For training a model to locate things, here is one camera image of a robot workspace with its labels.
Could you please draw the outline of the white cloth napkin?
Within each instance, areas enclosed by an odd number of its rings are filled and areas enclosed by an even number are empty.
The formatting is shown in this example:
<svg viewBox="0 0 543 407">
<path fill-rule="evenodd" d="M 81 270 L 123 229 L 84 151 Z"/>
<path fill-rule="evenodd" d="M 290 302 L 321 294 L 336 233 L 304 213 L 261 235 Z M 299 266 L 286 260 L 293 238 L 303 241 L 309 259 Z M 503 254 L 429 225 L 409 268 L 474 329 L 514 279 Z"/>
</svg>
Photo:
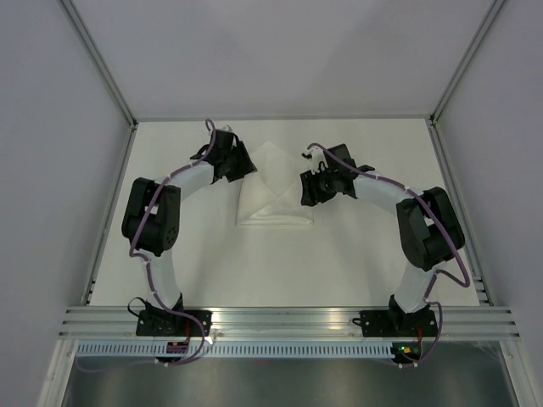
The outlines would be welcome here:
<svg viewBox="0 0 543 407">
<path fill-rule="evenodd" d="M 312 208 L 300 203 L 300 174 L 307 162 L 266 142 L 250 153 L 256 172 L 244 177 L 238 199 L 238 226 L 298 227 L 313 224 Z"/>
</svg>

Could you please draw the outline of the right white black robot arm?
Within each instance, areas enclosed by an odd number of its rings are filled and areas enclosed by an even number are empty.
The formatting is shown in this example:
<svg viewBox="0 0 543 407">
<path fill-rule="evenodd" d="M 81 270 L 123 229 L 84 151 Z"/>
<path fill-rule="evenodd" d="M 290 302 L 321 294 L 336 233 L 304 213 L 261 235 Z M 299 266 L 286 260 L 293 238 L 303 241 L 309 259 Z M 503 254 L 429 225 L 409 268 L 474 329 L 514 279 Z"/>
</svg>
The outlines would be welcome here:
<svg viewBox="0 0 543 407">
<path fill-rule="evenodd" d="M 417 326 L 417 312 L 428 307 L 438 275 L 461 287 L 470 285 L 459 255 L 465 237 L 444 188 L 414 189 L 379 174 L 371 165 L 358 166 L 344 144 L 325 148 L 314 142 L 302 157 L 310 162 L 300 174 L 303 206 L 314 207 L 343 194 L 374 204 L 397 219 L 407 265 L 389 300 L 387 323 L 392 332 L 406 335 Z"/>
</svg>

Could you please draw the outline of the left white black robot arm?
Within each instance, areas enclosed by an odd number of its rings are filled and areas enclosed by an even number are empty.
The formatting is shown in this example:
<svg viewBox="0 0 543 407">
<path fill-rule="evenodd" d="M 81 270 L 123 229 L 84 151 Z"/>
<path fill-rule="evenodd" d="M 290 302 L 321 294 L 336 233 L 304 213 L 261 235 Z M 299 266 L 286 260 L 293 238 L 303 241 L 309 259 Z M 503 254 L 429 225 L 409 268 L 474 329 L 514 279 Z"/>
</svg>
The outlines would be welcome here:
<svg viewBox="0 0 543 407">
<path fill-rule="evenodd" d="M 139 177 L 132 183 L 121 233 L 129 241 L 129 256 L 143 262 L 148 302 L 161 309 L 155 325 L 165 335 L 175 336 L 185 326 L 172 258 L 181 230 L 182 201 L 223 178 L 234 182 L 256 171 L 238 135 L 220 129 L 211 130 L 210 142 L 161 180 Z"/>
</svg>

